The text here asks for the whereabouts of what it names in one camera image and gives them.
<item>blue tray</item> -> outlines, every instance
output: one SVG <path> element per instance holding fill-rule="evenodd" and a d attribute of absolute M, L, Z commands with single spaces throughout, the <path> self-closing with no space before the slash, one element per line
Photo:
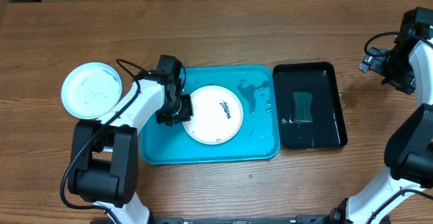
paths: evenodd
<path fill-rule="evenodd" d="M 205 145 L 192 139 L 182 124 L 159 125 L 153 115 L 141 130 L 143 159 L 150 164 L 185 164 L 274 157 L 280 142 L 271 71 L 259 65 L 187 68 L 184 93 L 207 85 L 225 87 L 241 101 L 244 121 L 236 136 L 220 145 Z"/>

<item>sponge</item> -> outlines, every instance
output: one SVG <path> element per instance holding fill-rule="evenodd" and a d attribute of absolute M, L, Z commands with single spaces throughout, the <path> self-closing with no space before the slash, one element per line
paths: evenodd
<path fill-rule="evenodd" d="M 313 117 L 310 113 L 311 100 L 313 94 L 309 92 L 293 92 L 295 102 L 294 122 L 312 122 Z"/>

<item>white plate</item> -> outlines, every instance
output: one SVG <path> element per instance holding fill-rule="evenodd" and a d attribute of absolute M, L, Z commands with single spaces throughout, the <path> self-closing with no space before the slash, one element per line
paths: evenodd
<path fill-rule="evenodd" d="M 200 143 L 216 145 L 230 140 L 244 119 L 241 101 L 230 90 L 205 86 L 191 94 L 193 116 L 183 126 Z"/>
<path fill-rule="evenodd" d="M 119 74 L 107 64 L 90 62 L 75 68 L 62 86 L 62 103 L 71 115 L 98 118 L 113 108 L 122 95 Z"/>

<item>wooden tabletop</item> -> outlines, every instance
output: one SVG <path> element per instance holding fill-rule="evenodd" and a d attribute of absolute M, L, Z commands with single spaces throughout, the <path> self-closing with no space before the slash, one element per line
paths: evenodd
<path fill-rule="evenodd" d="M 76 118 L 60 88 L 90 61 L 123 58 L 155 68 L 161 54 L 186 66 L 328 61 L 334 65 L 348 144 L 281 149 L 265 161 L 151 166 L 137 193 L 157 217 L 294 217 L 327 214 L 384 165 L 386 142 L 416 109 L 358 66 L 369 37 L 398 30 L 403 14 L 433 0 L 113 0 L 7 4 L 0 30 L 0 222 L 87 223 L 101 211 L 59 198 Z M 392 47 L 391 37 L 375 43 Z M 75 203 L 81 199 L 68 195 Z M 409 198 L 393 223 L 431 223 L 433 202 Z"/>

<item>black cable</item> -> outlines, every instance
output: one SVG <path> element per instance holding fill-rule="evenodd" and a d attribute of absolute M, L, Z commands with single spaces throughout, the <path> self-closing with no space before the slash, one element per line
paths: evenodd
<path fill-rule="evenodd" d="M 367 55 L 369 55 L 369 56 L 371 56 L 371 57 L 373 57 L 373 58 L 378 58 L 378 57 L 382 57 L 382 56 L 387 56 L 387 55 L 389 55 L 390 52 L 391 52 L 392 50 L 391 50 L 391 51 L 387 51 L 387 52 L 385 52 L 385 53 L 381 53 L 381 54 L 372 54 L 372 53 L 370 53 L 370 52 L 367 50 L 368 45 L 369 45 L 372 41 L 374 41 L 375 39 L 377 39 L 377 38 L 379 38 L 379 37 L 384 37 L 384 36 L 387 36 L 387 35 L 403 35 L 403 36 L 406 36 L 406 37 L 411 37 L 411 38 L 417 39 L 418 41 L 422 41 L 422 42 L 424 42 L 425 44 L 429 45 L 429 46 L 433 49 L 433 44 L 432 44 L 431 42 L 429 42 L 428 40 L 426 40 L 426 39 L 424 39 L 424 38 L 422 38 L 422 37 L 419 37 L 419 36 L 417 36 L 417 35 L 413 35 L 413 34 L 409 34 L 409 33 L 405 33 L 405 32 L 383 32 L 383 33 L 380 33 L 380 34 L 378 34 L 378 35 L 373 36 L 372 38 L 370 38 L 370 40 L 368 40 L 368 41 L 366 42 L 366 44 L 364 45 L 364 52 L 365 52 L 365 54 L 367 54 Z"/>
<path fill-rule="evenodd" d="M 181 92 L 182 92 L 182 89 L 184 88 L 185 82 L 187 80 L 187 71 L 186 71 L 185 67 L 183 66 L 183 64 L 182 64 L 182 69 L 183 69 L 184 77 L 183 77 L 183 82 L 182 82 L 182 86 L 181 86 Z"/>
<path fill-rule="evenodd" d="M 402 189 L 400 191 L 398 191 L 397 193 L 395 193 L 395 195 L 393 195 L 387 202 L 385 202 L 383 205 L 381 205 L 375 212 L 373 212 L 373 214 L 371 215 L 370 219 L 368 220 L 367 224 L 371 224 L 371 222 L 373 222 L 373 220 L 376 218 L 376 216 L 383 211 L 389 204 L 391 204 L 392 201 L 394 201 L 395 199 L 397 199 L 399 196 L 404 196 L 405 193 L 414 193 L 414 194 L 419 194 L 429 200 L 433 200 L 433 196 L 425 194 L 421 191 L 418 190 L 414 190 L 414 189 Z"/>
<path fill-rule="evenodd" d="M 104 125 L 102 125 L 102 127 L 100 127 L 93 135 L 92 137 L 86 142 L 86 144 L 81 148 L 81 150 L 78 152 L 78 154 L 75 156 L 74 160 L 72 160 L 72 162 L 69 164 L 68 168 L 66 169 L 63 178 L 62 178 L 62 182 L 60 183 L 60 198 L 62 199 L 62 202 L 69 208 L 73 208 L 73 209 L 78 209 L 78 210 L 91 210 L 91 209 L 100 209 L 100 210 L 104 210 L 106 212 L 107 215 L 110 215 L 113 218 L 113 221 L 115 222 L 115 224 L 120 224 L 120 221 L 118 220 L 118 218 L 116 217 L 116 215 L 114 215 L 114 213 L 111 211 L 110 208 L 105 207 L 105 206 L 77 206 L 75 204 L 70 203 L 66 197 L 65 197 L 65 185 L 66 185 L 66 180 L 70 174 L 70 171 L 72 170 L 72 168 L 74 167 L 74 165 L 76 164 L 76 161 L 78 160 L 78 158 L 80 157 L 80 155 L 84 152 L 84 150 L 89 147 L 91 145 L 91 143 L 102 133 L 104 133 L 108 126 L 114 122 L 134 101 L 135 99 L 138 97 L 138 95 L 140 94 L 140 83 L 139 81 L 135 78 L 134 74 L 129 71 L 127 68 L 125 68 L 121 62 L 134 66 L 142 71 L 147 72 L 146 70 L 144 70 L 142 67 L 133 64 L 131 62 L 122 60 L 122 59 L 116 59 L 117 64 L 125 71 L 129 74 L 129 76 L 131 76 L 134 80 L 134 82 L 137 84 L 137 90 L 135 91 L 134 96 L 119 110 L 117 111 L 114 116 L 112 118 L 110 118 Z"/>

